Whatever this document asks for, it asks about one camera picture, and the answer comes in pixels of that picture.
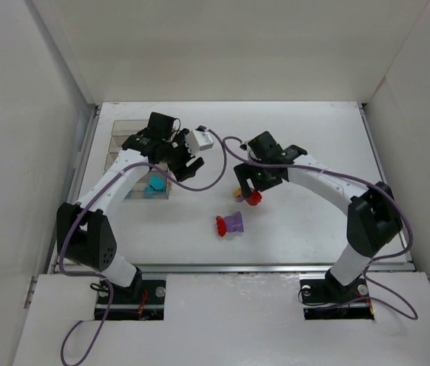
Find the teal round lego brick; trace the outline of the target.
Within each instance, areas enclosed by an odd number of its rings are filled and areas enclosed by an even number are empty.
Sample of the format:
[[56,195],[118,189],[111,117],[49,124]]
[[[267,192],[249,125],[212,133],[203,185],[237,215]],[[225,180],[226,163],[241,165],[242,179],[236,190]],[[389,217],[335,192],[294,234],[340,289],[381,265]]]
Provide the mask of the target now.
[[158,176],[152,176],[148,180],[149,187],[154,191],[164,191],[166,189],[165,180]]

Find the small blue lego brick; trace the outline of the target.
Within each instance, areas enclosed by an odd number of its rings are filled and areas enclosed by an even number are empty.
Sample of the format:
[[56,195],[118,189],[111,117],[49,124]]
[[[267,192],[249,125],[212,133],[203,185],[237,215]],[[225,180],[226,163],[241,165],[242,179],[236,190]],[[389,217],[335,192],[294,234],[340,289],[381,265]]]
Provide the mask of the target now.
[[150,187],[150,186],[145,187],[144,194],[143,194],[144,198],[153,198],[154,194],[155,194],[155,190],[153,187]]

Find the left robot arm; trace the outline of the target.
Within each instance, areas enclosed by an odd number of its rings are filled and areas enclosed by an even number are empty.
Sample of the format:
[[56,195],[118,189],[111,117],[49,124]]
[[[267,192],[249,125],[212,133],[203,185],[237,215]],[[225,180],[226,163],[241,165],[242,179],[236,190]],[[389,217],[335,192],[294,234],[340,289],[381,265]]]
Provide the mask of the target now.
[[112,216],[134,185],[158,164],[177,182],[195,176],[204,164],[198,153],[213,146],[204,127],[174,131],[175,118],[153,112],[147,125],[123,142],[117,157],[101,179],[74,204],[63,203],[56,212],[59,269],[64,261],[84,265],[89,274],[134,292],[141,271],[117,252]]

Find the red rounded lego brick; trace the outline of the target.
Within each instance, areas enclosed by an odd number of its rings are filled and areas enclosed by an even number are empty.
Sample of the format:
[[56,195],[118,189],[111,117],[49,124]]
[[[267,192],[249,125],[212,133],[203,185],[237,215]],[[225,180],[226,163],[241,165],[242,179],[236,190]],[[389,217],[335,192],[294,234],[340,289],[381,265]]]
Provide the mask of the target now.
[[262,201],[262,194],[259,191],[252,191],[252,193],[245,199],[248,205],[257,206]]

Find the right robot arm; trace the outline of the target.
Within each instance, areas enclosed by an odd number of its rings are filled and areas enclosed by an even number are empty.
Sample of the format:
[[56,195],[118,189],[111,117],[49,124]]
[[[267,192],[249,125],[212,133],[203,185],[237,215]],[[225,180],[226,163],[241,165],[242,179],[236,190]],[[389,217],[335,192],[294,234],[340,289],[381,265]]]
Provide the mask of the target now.
[[337,207],[347,218],[347,244],[326,272],[324,288],[337,297],[361,276],[374,256],[402,230],[390,187],[379,181],[366,183],[329,170],[305,149],[282,148],[265,131],[241,143],[247,159],[236,165],[242,197],[247,201],[283,182],[312,191]]

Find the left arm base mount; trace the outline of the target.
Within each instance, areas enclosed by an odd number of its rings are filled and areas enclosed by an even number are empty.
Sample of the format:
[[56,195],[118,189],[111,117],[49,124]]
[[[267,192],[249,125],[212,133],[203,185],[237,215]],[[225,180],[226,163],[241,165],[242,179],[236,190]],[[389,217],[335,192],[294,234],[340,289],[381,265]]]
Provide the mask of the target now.
[[130,293],[124,287],[113,284],[113,299],[107,310],[110,299],[109,287],[105,280],[98,284],[91,283],[90,289],[96,294],[94,319],[110,321],[161,321],[165,315],[166,280],[160,278],[143,279],[140,289]]

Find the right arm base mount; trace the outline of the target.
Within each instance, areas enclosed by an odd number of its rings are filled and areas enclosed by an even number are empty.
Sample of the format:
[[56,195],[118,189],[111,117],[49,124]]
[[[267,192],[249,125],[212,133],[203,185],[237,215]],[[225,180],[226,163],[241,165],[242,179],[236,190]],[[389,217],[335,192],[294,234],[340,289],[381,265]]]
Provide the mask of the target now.
[[374,320],[368,294],[363,278],[345,287],[312,278],[300,280],[298,300],[303,304],[305,320]]

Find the yellow lego brick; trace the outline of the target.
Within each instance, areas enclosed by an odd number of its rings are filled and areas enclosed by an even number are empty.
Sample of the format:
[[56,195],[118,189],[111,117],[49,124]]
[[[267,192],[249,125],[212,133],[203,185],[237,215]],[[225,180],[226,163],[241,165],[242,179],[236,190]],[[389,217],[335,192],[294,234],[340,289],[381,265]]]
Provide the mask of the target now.
[[241,197],[242,196],[242,190],[240,188],[237,188],[234,192],[233,195],[235,197]]

